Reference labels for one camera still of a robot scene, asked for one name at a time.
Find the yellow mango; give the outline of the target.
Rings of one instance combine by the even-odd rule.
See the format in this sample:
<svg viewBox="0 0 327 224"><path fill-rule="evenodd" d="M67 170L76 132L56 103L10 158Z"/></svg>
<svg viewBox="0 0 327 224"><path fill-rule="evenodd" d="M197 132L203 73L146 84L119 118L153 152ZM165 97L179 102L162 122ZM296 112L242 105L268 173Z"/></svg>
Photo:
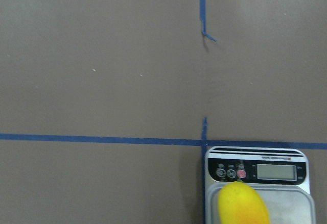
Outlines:
<svg viewBox="0 0 327 224"><path fill-rule="evenodd" d="M260 195L243 182L228 183L218 193L220 223L271 223Z"/></svg>

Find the silver digital kitchen scale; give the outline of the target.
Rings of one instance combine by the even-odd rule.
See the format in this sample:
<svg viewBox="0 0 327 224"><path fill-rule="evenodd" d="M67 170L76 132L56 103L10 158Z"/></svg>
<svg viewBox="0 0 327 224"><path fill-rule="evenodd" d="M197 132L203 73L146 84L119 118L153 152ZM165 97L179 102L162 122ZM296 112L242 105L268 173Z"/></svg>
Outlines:
<svg viewBox="0 0 327 224"><path fill-rule="evenodd" d="M263 199L271 223L316 223L309 161L291 148L213 146L204 156L204 219L220 223L218 195L239 181Z"/></svg>

